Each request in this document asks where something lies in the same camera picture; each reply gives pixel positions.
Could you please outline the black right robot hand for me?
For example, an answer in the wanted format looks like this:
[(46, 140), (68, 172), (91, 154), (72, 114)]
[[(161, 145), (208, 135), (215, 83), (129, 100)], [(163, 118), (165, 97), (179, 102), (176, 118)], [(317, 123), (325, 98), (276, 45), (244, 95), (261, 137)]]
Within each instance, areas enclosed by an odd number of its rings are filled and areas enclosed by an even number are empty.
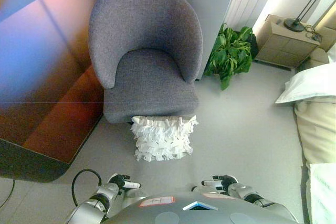
[(231, 184), (237, 184), (238, 180), (231, 175), (213, 175), (212, 180), (203, 180), (202, 186), (215, 187), (221, 194), (229, 195), (228, 187)]

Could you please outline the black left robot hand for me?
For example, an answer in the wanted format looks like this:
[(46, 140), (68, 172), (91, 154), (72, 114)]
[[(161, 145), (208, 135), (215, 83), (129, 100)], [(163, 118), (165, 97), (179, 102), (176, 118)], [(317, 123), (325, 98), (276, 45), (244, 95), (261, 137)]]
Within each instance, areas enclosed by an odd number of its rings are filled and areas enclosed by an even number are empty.
[(108, 189), (122, 194), (122, 190), (131, 190), (141, 188), (140, 183), (131, 182), (129, 175), (113, 174), (108, 181)]

